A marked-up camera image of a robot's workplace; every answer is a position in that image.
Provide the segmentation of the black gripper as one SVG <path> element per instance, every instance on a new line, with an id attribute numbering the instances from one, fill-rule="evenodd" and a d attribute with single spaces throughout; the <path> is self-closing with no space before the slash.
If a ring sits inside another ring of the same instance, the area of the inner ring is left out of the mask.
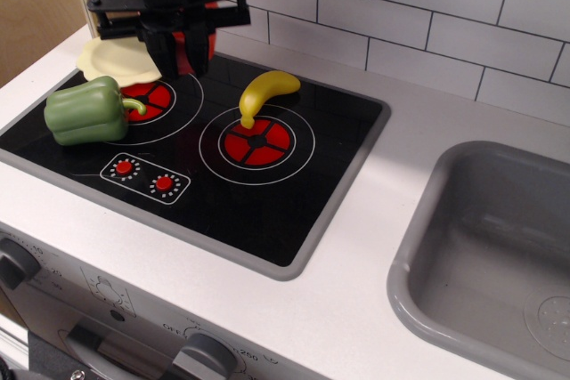
<path id="1" fill-rule="evenodd" d="M 250 23 L 246 0 L 88 0 L 86 6 L 97 17 L 102 39 L 142 37 L 157 69 L 167 78 L 179 76 L 171 32 L 183 31 L 185 65 L 194 76 L 202 77 L 214 55 L 210 29 Z"/>

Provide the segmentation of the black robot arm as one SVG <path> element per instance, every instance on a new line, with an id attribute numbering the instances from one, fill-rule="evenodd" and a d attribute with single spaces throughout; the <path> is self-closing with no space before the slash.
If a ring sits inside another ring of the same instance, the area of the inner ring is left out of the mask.
<path id="1" fill-rule="evenodd" d="M 105 39 L 135 36 L 163 77 L 202 77 L 219 28 L 251 22 L 247 0 L 89 0 Z"/>

